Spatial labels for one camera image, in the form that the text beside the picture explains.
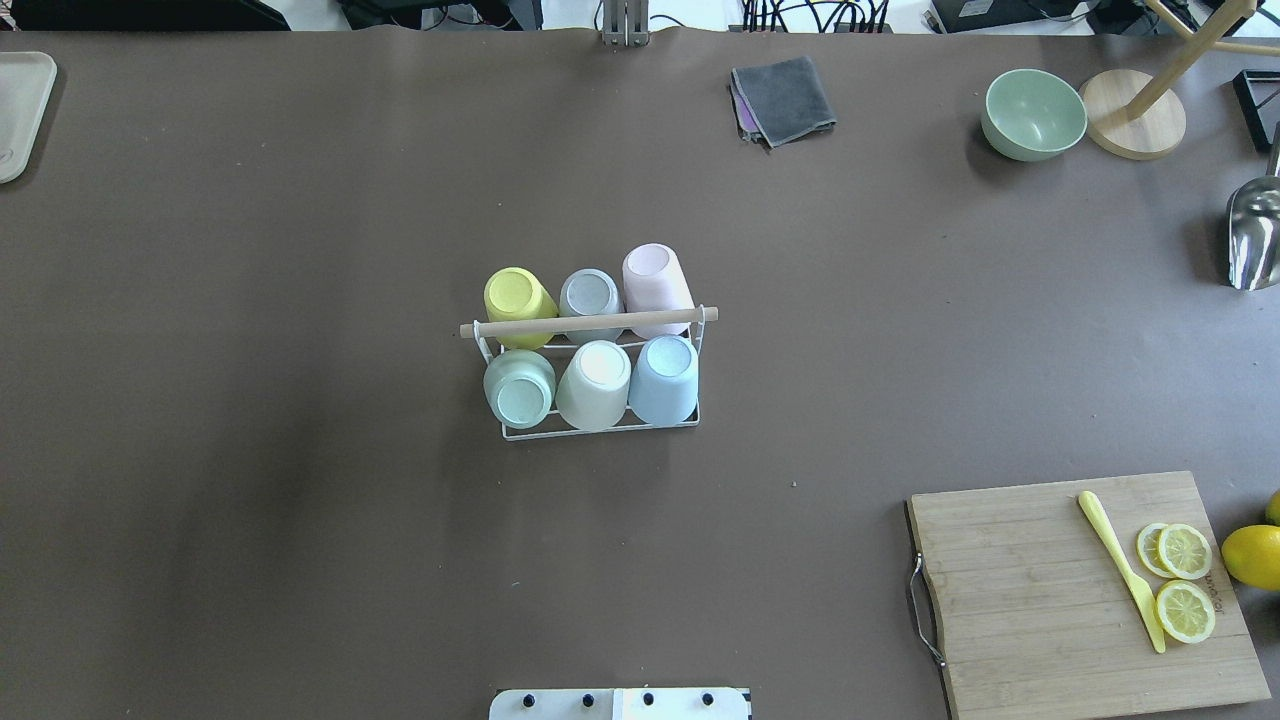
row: lemon slice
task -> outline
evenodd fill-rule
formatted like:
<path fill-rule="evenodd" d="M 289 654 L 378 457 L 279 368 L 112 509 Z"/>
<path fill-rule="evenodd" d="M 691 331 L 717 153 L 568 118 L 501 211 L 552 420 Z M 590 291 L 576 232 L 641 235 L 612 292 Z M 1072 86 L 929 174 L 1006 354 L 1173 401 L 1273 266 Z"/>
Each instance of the lemon slice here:
<path fill-rule="evenodd" d="M 1160 530 L 1156 538 L 1156 556 L 1175 578 L 1184 580 L 1203 578 L 1213 562 L 1213 552 L 1204 536 L 1181 523 L 1174 523 Z"/>
<path fill-rule="evenodd" d="M 1164 530 L 1169 525 L 1164 523 L 1152 523 L 1138 532 L 1138 560 L 1142 564 L 1161 578 L 1172 578 L 1174 574 L 1165 568 L 1165 564 L 1160 561 L 1160 553 L 1156 550 L 1157 541 L 1160 539 L 1160 530 Z"/>
<path fill-rule="evenodd" d="M 1208 594 L 1187 580 L 1169 580 L 1160 588 L 1156 616 L 1166 633 L 1188 644 L 1203 642 L 1216 623 Z"/>

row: wooden stand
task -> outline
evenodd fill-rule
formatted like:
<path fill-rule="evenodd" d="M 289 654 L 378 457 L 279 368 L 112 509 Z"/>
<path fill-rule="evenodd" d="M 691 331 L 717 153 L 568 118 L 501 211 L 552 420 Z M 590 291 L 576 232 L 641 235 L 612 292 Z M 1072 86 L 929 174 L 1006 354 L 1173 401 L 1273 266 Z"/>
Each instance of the wooden stand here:
<path fill-rule="evenodd" d="M 1160 0 L 1146 3 L 1161 17 L 1169 14 L 1167 10 L 1161 13 Z M 1175 29 L 1181 27 L 1189 33 L 1184 35 L 1187 45 L 1156 77 L 1123 69 L 1092 77 L 1080 88 L 1089 115 L 1089 137 L 1105 150 L 1130 160 L 1155 160 L 1172 152 L 1187 135 L 1187 113 L 1170 87 L 1206 51 L 1228 45 L 1219 40 L 1256 9 L 1257 0 L 1226 0 L 1199 32 L 1178 23 Z"/>

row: cup rack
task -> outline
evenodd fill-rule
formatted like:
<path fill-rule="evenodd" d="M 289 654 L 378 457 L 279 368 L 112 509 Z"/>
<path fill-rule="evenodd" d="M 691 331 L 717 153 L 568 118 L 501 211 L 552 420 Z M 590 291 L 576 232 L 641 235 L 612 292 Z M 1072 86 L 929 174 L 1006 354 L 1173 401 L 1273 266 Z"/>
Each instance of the cup rack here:
<path fill-rule="evenodd" d="M 480 356 L 484 357 L 485 366 L 494 359 L 494 351 L 489 346 L 489 338 L 497 338 L 502 336 L 518 336 L 518 334 L 545 334 L 553 333 L 556 340 L 563 340 L 564 342 L 554 342 L 544 345 L 540 351 L 545 351 L 545 355 L 557 357 L 564 363 L 572 357 L 573 352 L 577 351 L 577 345 L 568 342 L 567 337 L 563 337 L 567 332 L 573 331 L 605 331 L 614 328 L 634 328 L 644 325 L 666 325 L 671 323 L 689 323 L 689 331 L 685 333 L 689 341 L 694 345 L 694 350 L 698 351 L 699 359 L 703 354 L 703 336 L 707 332 L 707 323 L 719 319 L 719 307 L 699 305 L 689 310 L 654 310 L 646 313 L 618 313 L 614 315 L 588 315 L 582 318 L 544 318 L 538 320 L 507 320 L 500 323 L 481 323 L 480 320 L 472 320 L 470 324 L 458 327 L 458 336 L 466 340 L 475 340 L 476 346 L 480 348 Z M 635 355 L 639 354 L 639 348 L 644 345 L 644 338 L 640 338 L 630 331 L 625 331 L 622 337 L 618 338 L 617 343 L 620 347 L 627 351 L 627 355 L 632 356 L 631 361 L 635 363 Z M 498 355 L 507 351 L 500 342 L 497 342 Z M 699 397 L 698 405 L 694 407 L 694 414 L 689 416 L 687 420 L 677 423 L 676 425 L 669 425 L 675 428 L 692 428 L 701 421 L 703 414 L 703 401 Z M 538 425 L 518 430 L 507 425 L 506 423 L 499 423 L 502 425 L 502 437 L 506 441 L 520 441 L 520 439 L 541 439 L 550 437 L 568 437 L 568 436 L 589 436 L 599 433 L 620 433 L 626 430 L 652 430 L 659 429 L 658 425 L 652 425 L 636 418 L 635 413 L 631 411 L 631 406 L 627 405 L 627 411 L 622 416 L 622 420 L 612 428 L 605 428 L 603 430 L 580 430 L 571 427 L 559 416 L 559 410 L 552 409 L 547 415 L 547 419 Z M 557 429 L 539 429 L 544 425 L 561 425 Z"/>

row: metal scoop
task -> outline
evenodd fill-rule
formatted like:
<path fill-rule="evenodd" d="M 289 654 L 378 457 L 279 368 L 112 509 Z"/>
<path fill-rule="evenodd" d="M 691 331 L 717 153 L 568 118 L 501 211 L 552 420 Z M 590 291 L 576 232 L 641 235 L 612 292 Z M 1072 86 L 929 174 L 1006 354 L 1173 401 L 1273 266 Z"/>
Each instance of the metal scoop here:
<path fill-rule="evenodd" d="M 1280 123 L 1271 142 L 1267 174 L 1231 193 L 1228 202 L 1231 286 L 1261 290 L 1280 282 L 1276 245 L 1280 243 Z"/>

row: round wooden base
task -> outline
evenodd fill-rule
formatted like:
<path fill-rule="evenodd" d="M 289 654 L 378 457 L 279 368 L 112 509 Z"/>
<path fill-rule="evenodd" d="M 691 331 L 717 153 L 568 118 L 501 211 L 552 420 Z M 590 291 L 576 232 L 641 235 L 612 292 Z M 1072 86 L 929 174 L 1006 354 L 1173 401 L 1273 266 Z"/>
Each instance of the round wooden base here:
<path fill-rule="evenodd" d="M 1089 137 L 1105 150 L 1130 160 L 1155 160 L 1169 155 L 1187 135 L 1183 101 L 1166 91 L 1139 118 L 1129 119 L 1124 108 L 1151 76 L 1138 70 L 1107 70 L 1093 76 L 1080 88 L 1089 115 Z"/>

